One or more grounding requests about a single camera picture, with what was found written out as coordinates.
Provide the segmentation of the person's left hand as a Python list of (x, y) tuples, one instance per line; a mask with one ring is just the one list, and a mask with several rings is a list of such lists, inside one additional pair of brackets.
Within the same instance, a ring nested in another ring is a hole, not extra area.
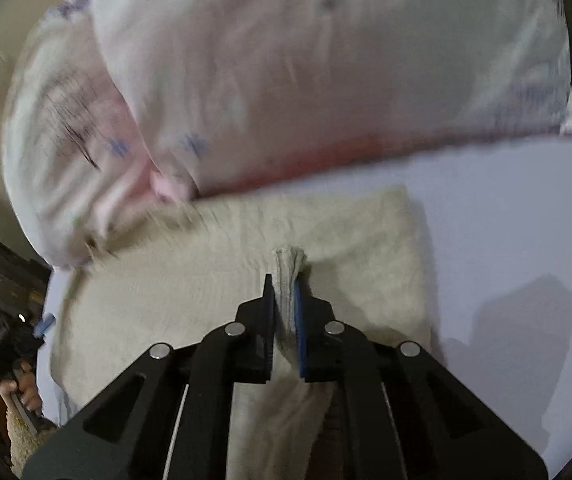
[(12, 394), (19, 399), (27, 411), (39, 412), (42, 410), (43, 402), (36, 385), (36, 375), (32, 372), (32, 367), (27, 361), (20, 363), (20, 369), (21, 378), (4, 379), (0, 382), (0, 396), (8, 410), (14, 415), (19, 415), (19, 413), (12, 400)]

